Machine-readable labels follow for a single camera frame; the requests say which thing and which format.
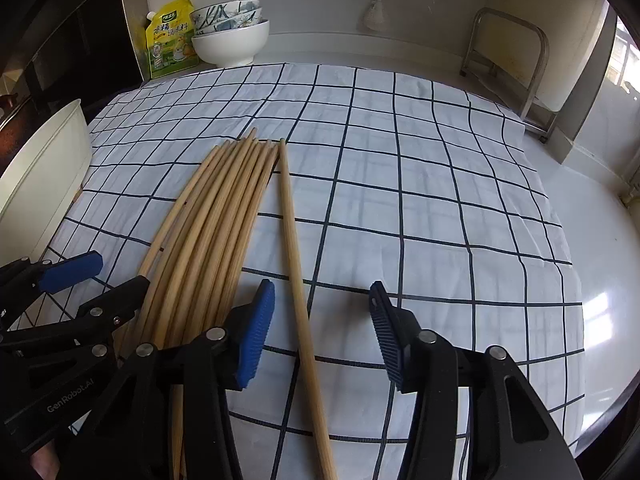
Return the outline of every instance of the white grid tablecloth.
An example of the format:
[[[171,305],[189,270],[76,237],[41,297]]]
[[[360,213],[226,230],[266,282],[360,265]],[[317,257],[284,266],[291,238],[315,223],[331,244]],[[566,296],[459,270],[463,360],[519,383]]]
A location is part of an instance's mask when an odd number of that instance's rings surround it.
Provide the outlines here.
[[[381,280],[398,306],[456,346],[503,345],[575,449],[584,397],[578,277],[558,217],[492,102],[391,72],[311,64],[212,70],[116,97],[90,124],[84,191],[45,258],[88,250],[100,275],[38,300],[21,328],[73,317],[137,274],[198,163],[257,127],[288,141],[318,375],[343,479],[395,479],[414,394],[394,391],[367,307]],[[260,207],[236,304],[267,276],[276,309],[258,372],[229,392],[244,478],[318,476],[283,260],[278,171]],[[460,389],[454,477],[467,454]]]

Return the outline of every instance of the yellow seasoning pouch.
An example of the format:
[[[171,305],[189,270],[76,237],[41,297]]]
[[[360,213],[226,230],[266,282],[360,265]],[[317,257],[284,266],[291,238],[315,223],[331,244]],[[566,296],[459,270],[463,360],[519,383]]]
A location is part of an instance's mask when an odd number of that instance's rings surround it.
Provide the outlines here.
[[[162,6],[151,19],[146,28],[146,49],[152,79],[198,64],[198,55],[191,44],[190,12],[193,12],[191,0],[174,0]]]

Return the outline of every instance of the metal screw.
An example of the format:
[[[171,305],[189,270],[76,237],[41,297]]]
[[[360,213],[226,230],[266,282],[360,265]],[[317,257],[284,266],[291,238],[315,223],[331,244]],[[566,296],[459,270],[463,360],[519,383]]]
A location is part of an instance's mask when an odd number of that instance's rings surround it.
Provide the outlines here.
[[[142,345],[139,345],[138,348],[136,348],[136,354],[138,354],[140,357],[151,355],[153,351],[154,346],[151,343],[142,343]]]
[[[494,359],[502,361],[507,357],[507,351],[501,346],[492,346],[489,348],[489,355]]]
[[[107,347],[105,345],[94,345],[94,347],[91,348],[91,353],[96,357],[102,357],[107,353]]]
[[[423,343],[435,343],[438,339],[438,335],[432,330],[420,330],[418,333],[418,339]]]
[[[207,330],[207,339],[209,341],[220,341],[226,335],[225,329],[215,326]]]

